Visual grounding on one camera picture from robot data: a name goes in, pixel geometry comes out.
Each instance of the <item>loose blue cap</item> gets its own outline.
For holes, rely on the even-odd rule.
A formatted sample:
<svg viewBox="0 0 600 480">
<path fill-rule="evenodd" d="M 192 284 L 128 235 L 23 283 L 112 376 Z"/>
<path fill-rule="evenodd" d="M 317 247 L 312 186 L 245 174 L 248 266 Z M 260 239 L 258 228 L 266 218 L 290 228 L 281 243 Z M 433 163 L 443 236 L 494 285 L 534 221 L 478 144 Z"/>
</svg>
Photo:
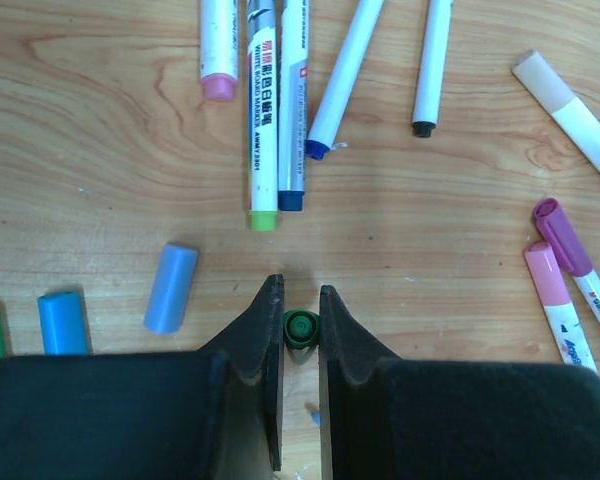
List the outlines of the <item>loose blue cap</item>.
<svg viewBox="0 0 600 480">
<path fill-rule="evenodd" d="M 153 281 L 144 326 L 155 333 L 175 333 L 184 321 L 198 251 L 167 243 Z"/>
<path fill-rule="evenodd" d="M 278 208 L 283 212 L 301 212 L 304 192 L 278 192 Z"/>
<path fill-rule="evenodd" d="M 42 343 L 47 355 L 87 355 L 82 297 L 59 292 L 38 298 Z"/>
<path fill-rule="evenodd" d="M 307 140 L 306 143 L 307 155 L 314 160 L 322 160 L 324 156 L 331 150 L 324 143 L 316 142 L 315 140 Z"/>
</svg>

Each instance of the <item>table top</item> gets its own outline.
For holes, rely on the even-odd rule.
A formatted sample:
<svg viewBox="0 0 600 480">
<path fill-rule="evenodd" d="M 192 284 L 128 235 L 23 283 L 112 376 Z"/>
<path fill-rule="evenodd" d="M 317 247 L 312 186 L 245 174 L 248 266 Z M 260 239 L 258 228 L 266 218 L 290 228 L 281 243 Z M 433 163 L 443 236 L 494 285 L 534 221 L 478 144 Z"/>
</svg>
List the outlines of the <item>table top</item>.
<svg viewBox="0 0 600 480">
<path fill-rule="evenodd" d="M 311 117 L 356 3 L 313 2 Z M 405 358 L 561 361 L 521 251 L 539 239 L 532 207 L 554 196 L 600 274 L 600 175 L 510 67 L 537 48 L 600 118 L 600 2 L 456 2 L 440 121 L 422 140 L 427 1 L 386 0 L 338 133 L 348 148 L 308 162 L 305 211 L 268 234 L 247 223 L 246 83 L 234 103 L 202 98 L 197 4 L 0 0 L 14 353 L 42 351 L 36 297 L 62 288 L 84 292 L 95 353 L 195 349 L 279 272 L 287 309 L 317 310 L 333 284 Z M 157 336 L 142 319 L 167 241 L 201 256 L 182 329 Z M 600 370 L 600 327 L 568 283 Z M 285 370 L 278 476 L 317 479 L 317 358 Z"/>
</svg>

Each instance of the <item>purple marker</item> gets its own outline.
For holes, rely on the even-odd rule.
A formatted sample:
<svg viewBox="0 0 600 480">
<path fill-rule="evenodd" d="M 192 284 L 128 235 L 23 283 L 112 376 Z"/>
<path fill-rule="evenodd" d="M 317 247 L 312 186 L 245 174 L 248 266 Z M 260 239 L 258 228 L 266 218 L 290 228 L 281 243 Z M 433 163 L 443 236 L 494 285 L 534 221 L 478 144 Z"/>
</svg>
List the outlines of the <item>purple marker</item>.
<svg viewBox="0 0 600 480">
<path fill-rule="evenodd" d="M 566 270 L 600 323 L 600 277 L 567 215 L 555 198 L 541 201 L 533 209 L 536 227 L 553 248 L 558 265 Z"/>
</svg>

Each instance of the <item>wood grain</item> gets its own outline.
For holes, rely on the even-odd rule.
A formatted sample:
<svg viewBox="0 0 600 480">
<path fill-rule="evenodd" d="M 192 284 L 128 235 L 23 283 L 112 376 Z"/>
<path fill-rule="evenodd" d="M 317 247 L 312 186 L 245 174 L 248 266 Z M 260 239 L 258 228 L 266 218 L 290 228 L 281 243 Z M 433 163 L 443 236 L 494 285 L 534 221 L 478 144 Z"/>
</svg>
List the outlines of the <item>wood grain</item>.
<svg viewBox="0 0 600 480">
<path fill-rule="evenodd" d="M 314 2 L 313 112 L 356 3 Z M 203 100 L 197 2 L 0 0 L 13 352 L 41 352 L 35 299 L 49 290 L 84 291 L 96 353 L 194 349 L 281 272 L 288 308 L 316 310 L 333 284 L 404 357 L 559 362 L 521 251 L 538 238 L 531 208 L 556 196 L 600 273 L 600 176 L 509 68 L 539 49 L 600 118 L 600 2 L 456 2 L 440 123 L 423 141 L 409 124 L 426 9 L 385 2 L 338 134 L 349 148 L 309 164 L 305 212 L 258 235 L 245 83 L 233 104 Z M 159 337 L 142 318 L 169 240 L 202 255 L 182 330 Z M 600 367 L 600 327 L 569 286 Z M 317 360 L 287 365 L 279 477 L 317 479 Z"/>
</svg>

